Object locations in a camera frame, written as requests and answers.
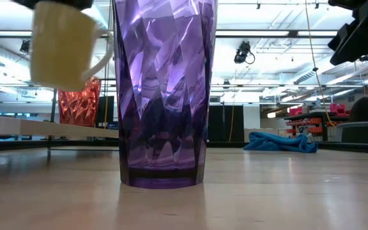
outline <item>table leg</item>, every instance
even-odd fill
[[[296,127],[296,125],[293,125],[293,126],[292,126],[292,129],[295,131],[295,132],[293,132],[293,133],[292,133],[292,137],[293,137],[293,138],[296,138],[296,133],[297,133],[296,128],[297,128],[297,127]]]
[[[58,92],[57,88],[54,88],[54,98],[52,99],[52,110],[50,112],[50,122],[55,122],[55,109],[56,109],[56,93]],[[48,137],[48,156],[47,161],[50,161],[50,148],[52,147],[52,135],[49,135]]]
[[[323,141],[327,141],[328,137],[327,137],[327,117],[326,114],[324,114],[322,116],[322,136],[323,136]]]

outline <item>ceiling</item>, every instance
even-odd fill
[[[260,0],[260,9],[257,9],[256,0],[219,0],[218,2],[217,29],[307,30],[304,0]],[[327,0],[320,0],[319,8],[315,9],[314,2],[315,0],[308,0],[310,28],[313,30],[338,30],[343,24],[353,20],[349,10],[329,6]],[[85,10],[84,13],[105,26],[110,25],[109,29],[112,29],[110,9],[110,1],[96,0],[92,9]],[[0,30],[29,31],[32,16],[33,12],[21,5],[11,1],[0,1]],[[251,44],[252,52],[256,56],[256,62],[253,65],[235,64],[233,61],[236,49],[242,41],[249,41]],[[330,38],[312,39],[314,57],[323,73],[320,78],[322,84],[357,70],[357,66],[355,67],[353,63],[344,63],[341,66],[328,64],[328,59],[333,53],[327,46],[329,41]],[[22,39],[19,38],[0,38],[0,49],[5,51],[1,53],[5,57],[9,56],[13,62],[20,59],[16,64],[27,67],[29,57],[23,56],[19,51],[21,44]],[[106,41],[99,39],[96,43],[93,62],[101,59],[105,50]],[[368,63],[358,63],[359,68],[367,66]],[[308,38],[217,38],[212,84],[223,84],[225,80],[229,80],[231,84],[293,84],[295,80],[308,74],[312,68],[312,51]],[[112,62],[109,70],[107,76],[104,71],[101,71],[98,76],[114,79],[115,71]],[[12,69],[7,67],[6,71],[11,72]],[[316,78],[312,77],[302,84],[317,84]],[[109,86],[108,90],[115,91],[116,88]],[[212,95],[239,94],[242,91],[243,89],[219,88],[214,89]],[[267,95],[286,97],[291,93],[285,87],[262,87],[245,90],[243,93],[246,91],[251,97],[259,95],[261,98]]]

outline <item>yellow mug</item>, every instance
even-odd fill
[[[102,60],[89,68],[95,43],[105,34],[109,49]],[[69,92],[82,91],[85,81],[99,72],[112,55],[112,33],[100,29],[92,18],[65,4],[36,4],[30,66],[33,82]]]

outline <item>blue cloth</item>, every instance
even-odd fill
[[[249,141],[250,143],[244,147],[244,150],[297,151],[302,153],[315,153],[318,150],[318,144],[315,142],[307,144],[307,137],[303,134],[292,139],[262,132],[251,132]]]

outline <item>wooden table surface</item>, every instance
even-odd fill
[[[174,190],[122,185],[117,151],[45,156],[0,153],[0,229],[368,229],[368,154],[208,149]]]

